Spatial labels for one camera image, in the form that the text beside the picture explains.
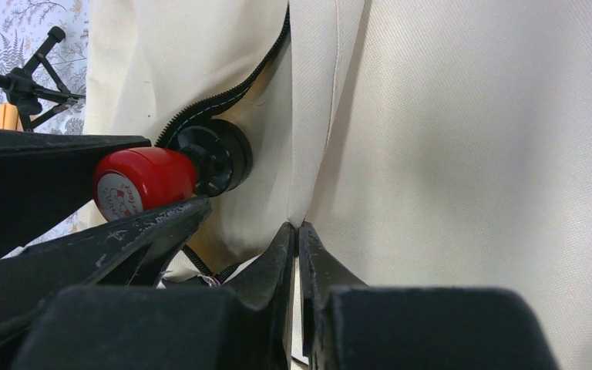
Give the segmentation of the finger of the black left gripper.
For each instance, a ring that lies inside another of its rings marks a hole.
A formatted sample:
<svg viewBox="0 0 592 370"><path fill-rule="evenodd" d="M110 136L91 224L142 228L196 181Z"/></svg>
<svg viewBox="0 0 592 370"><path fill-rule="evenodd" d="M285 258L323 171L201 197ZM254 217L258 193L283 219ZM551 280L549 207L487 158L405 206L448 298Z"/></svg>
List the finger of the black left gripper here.
<svg viewBox="0 0 592 370"><path fill-rule="evenodd" d="M71 136L0 129L0 257L24 246L92 198L105 156L149 146L143 136Z"/></svg>
<svg viewBox="0 0 592 370"><path fill-rule="evenodd" d="M193 197L0 259L0 347L28 329L44 304L64 288L157 286L211 211L209 198Z"/></svg>

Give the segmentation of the beige canvas backpack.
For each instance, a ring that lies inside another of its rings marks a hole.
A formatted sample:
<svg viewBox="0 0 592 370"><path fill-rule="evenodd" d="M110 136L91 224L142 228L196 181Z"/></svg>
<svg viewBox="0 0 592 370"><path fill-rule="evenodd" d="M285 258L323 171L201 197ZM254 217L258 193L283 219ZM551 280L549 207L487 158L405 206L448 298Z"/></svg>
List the beige canvas backpack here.
<svg viewBox="0 0 592 370"><path fill-rule="evenodd" d="M369 284L498 286L592 369L592 1L93 1L86 133L156 139L246 79L254 151L189 245L218 270L307 220Z"/></svg>

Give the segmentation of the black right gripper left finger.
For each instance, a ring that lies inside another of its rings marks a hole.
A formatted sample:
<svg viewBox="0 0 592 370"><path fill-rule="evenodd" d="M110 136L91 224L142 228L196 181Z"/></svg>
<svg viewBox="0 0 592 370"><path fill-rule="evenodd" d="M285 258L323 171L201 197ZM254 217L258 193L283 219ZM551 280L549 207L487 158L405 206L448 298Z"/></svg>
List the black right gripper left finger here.
<svg viewBox="0 0 592 370"><path fill-rule="evenodd" d="M216 288L69 288L32 327L15 369L287 369L294 228Z"/></svg>

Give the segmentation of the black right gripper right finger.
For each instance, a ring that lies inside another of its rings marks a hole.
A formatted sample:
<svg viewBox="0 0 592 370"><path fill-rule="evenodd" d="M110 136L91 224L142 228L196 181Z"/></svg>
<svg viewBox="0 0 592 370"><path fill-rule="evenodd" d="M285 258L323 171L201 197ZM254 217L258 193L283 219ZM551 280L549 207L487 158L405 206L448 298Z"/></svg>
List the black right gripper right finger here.
<svg viewBox="0 0 592 370"><path fill-rule="evenodd" d="M501 288L371 287L298 230L302 351L312 369L555 369L526 302Z"/></svg>

